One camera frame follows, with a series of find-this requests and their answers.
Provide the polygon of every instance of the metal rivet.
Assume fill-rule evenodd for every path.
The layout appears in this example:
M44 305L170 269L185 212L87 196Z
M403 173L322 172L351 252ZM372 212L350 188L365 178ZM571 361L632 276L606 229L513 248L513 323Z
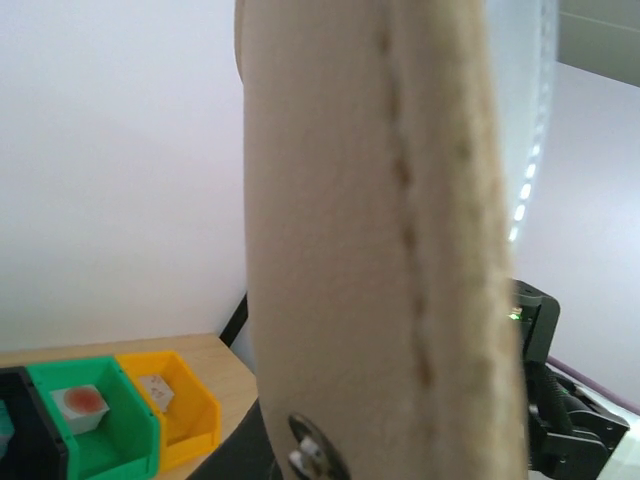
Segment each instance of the metal rivet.
M298 441L298 448L289 455L289 466L300 480L351 479L342 456L309 419L293 414L289 427Z

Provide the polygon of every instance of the yellow bin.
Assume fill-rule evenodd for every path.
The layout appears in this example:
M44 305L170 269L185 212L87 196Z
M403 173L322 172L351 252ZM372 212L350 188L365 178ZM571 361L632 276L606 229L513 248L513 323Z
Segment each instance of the yellow bin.
M140 396L160 422L160 472L175 468L220 444L220 404L176 352L116 355ZM139 377L160 374L174 397L162 413Z

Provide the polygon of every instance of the black mechanical device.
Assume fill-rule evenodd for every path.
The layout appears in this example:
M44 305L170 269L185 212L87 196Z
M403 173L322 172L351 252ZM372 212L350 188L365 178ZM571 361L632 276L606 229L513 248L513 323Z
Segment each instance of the black mechanical device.
M509 317L520 322L522 332L529 469L554 480L596 480L629 425L546 365L560 316L558 301L522 281L515 289Z

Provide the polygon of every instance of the red circle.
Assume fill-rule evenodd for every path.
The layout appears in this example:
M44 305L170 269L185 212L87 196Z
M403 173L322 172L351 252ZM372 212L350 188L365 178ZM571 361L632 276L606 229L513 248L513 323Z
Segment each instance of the red circle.
M64 394L64 403L67 407L79 414L99 412L104 408L104 400L93 388L71 388Z

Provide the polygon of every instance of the plastic storage bin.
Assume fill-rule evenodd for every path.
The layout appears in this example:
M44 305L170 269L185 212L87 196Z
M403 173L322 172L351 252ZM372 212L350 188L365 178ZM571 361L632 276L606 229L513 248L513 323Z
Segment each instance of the plastic storage bin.
M69 449L69 480L141 480L158 471L158 419L113 357L29 365L29 374ZM93 384L109 405L98 428L74 436L49 392Z
M67 446L24 367L0 369L0 400L15 429L0 460L0 479L66 479Z
M160 421L160 471L166 471L220 444L220 404L176 352L132 353L116 359ZM166 413L155 405L138 378L160 374L173 390Z

